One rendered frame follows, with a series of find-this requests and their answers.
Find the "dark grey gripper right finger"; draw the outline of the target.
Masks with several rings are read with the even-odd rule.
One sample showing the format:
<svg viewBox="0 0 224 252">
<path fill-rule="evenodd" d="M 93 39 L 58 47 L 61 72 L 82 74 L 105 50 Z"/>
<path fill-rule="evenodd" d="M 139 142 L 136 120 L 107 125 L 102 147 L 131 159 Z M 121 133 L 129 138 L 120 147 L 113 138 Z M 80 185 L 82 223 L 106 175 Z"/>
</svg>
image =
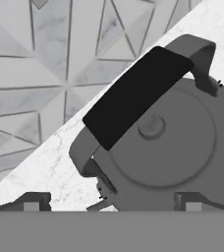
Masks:
<svg viewBox="0 0 224 252">
<path fill-rule="evenodd" d="M 224 211 L 224 205 L 210 201 L 199 192 L 176 192 L 174 210 L 180 212 Z"/>
</svg>

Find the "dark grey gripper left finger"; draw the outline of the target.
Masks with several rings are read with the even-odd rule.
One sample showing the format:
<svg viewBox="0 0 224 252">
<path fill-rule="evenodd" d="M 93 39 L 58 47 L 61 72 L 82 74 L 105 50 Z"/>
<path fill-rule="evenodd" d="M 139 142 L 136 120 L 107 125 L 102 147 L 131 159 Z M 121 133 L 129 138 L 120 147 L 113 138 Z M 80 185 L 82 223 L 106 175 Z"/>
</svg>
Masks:
<svg viewBox="0 0 224 252">
<path fill-rule="evenodd" d="M 0 212 L 50 212 L 50 192 L 26 192 L 13 202 L 0 205 Z"/>
</svg>

